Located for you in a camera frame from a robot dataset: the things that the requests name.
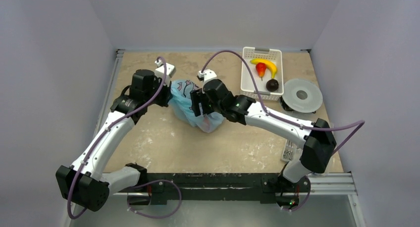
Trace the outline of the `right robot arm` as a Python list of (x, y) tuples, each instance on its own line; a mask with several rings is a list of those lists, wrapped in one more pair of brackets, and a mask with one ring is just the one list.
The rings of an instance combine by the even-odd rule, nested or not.
[(291, 116), (264, 108), (251, 97), (233, 95), (219, 79), (207, 82), (190, 95), (195, 116), (217, 112), (230, 122), (267, 130), (302, 149), (300, 157), (289, 161), (281, 171), (281, 189), (289, 191), (304, 176), (325, 172), (337, 144), (327, 121), (319, 118), (316, 122), (293, 122)]

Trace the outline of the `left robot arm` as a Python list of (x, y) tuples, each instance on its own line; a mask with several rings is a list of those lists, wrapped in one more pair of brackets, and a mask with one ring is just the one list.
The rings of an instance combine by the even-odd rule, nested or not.
[(56, 179), (68, 206), (75, 203), (93, 212), (98, 211), (108, 197), (126, 188), (141, 192), (148, 185), (147, 169), (134, 163), (122, 169), (104, 173), (104, 169), (126, 134), (156, 104), (168, 107), (171, 99), (171, 78), (174, 68), (160, 66), (155, 71), (139, 69), (120, 96), (114, 100), (104, 125), (91, 144), (68, 167), (60, 166)]

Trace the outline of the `blue printed plastic bag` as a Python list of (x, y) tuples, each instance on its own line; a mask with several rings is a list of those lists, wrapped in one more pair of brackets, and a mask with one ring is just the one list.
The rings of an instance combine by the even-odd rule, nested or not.
[(190, 124), (192, 127), (198, 127), (205, 133), (211, 133), (223, 123), (225, 118), (217, 112), (195, 116), (192, 110), (190, 93), (198, 89), (198, 85), (191, 80), (178, 79), (173, 81), (171, 84), (172, 98), (169, 101), (169, 105), (177, 118)]

